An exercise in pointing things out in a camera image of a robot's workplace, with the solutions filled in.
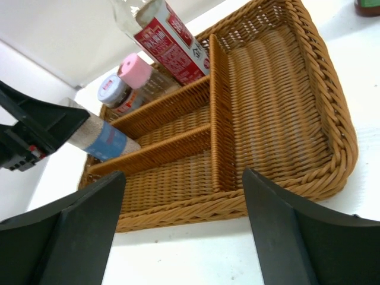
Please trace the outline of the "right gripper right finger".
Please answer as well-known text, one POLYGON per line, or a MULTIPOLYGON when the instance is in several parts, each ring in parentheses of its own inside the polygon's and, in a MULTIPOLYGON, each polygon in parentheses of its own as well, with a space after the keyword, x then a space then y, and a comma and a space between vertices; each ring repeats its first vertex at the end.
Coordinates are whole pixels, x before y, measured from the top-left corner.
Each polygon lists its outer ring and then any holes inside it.
POLYGON ((296 195, 259 172, 242 176, 265 284, 379 284, 379 222, 296 195))

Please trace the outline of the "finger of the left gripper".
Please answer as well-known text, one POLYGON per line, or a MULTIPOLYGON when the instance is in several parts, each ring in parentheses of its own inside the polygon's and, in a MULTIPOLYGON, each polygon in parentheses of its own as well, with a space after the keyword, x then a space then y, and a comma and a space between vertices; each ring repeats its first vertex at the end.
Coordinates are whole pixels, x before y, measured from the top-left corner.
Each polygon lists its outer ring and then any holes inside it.
POLYGON ((1 106, 16 120, 5 133, 22 148, 56 152, 90 117, 80 108, 34 99, 1 82, 1 106))

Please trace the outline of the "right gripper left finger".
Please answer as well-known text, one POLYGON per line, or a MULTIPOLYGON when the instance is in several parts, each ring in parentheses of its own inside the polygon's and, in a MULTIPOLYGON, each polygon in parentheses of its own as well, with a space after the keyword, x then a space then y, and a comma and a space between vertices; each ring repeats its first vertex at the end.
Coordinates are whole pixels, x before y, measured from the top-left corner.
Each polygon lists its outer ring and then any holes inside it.
POLYGON ((125 184, 116 171, 1 221, 1 284, 101 284, 125 184))

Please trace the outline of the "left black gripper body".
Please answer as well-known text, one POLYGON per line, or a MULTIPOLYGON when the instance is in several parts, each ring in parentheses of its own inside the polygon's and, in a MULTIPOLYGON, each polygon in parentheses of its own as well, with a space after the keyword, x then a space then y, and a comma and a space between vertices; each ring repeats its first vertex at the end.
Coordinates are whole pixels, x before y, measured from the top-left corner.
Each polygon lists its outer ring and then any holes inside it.
POLYGON ((1 167, 25 172, 47 157, 47 130, 38 123, 1 125, 1 167))

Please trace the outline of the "silver-cap blue-label jar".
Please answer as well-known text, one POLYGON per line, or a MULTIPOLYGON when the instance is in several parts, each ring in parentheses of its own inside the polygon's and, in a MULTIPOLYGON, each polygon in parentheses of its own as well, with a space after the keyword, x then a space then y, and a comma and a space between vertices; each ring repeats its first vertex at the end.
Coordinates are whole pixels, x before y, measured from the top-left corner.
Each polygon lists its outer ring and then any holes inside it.
POLYGON ((107 161, 141 149, 141 146, 97 115, 89 118, 74 132, 68 143, 87 154, 107 161))

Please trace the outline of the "white-lid dark jam jar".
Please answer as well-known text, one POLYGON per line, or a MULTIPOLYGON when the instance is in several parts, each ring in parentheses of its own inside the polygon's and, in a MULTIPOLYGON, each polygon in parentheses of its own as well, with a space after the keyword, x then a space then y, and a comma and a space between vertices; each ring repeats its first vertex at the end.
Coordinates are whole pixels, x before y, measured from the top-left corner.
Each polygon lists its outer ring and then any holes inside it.
POLYGON ((101 83, 97 98, 118 115, 135 111, 143 104, 143 98, 116 74, 111 74, 101 83))

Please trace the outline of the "pink-cap spice jar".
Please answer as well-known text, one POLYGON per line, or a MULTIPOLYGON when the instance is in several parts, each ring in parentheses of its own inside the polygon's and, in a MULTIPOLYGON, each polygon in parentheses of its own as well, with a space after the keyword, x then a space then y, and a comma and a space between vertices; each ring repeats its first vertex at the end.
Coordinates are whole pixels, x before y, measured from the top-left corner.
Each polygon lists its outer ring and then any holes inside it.
POLYGON ((136 53, 129 54, 123 60, 117 75, 148 101, 156 100, 181 88, 179 83, 153 68, 136 53))

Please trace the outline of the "tall red-label glass bottle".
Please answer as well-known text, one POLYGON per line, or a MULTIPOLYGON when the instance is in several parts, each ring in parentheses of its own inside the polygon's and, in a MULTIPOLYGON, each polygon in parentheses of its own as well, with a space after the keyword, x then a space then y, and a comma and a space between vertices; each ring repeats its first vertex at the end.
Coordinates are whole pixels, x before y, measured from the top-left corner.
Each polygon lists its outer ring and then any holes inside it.
POLYGON ((210 74, 200 42, 166 1, 111 1, 118 28, 181 85, 210 74))

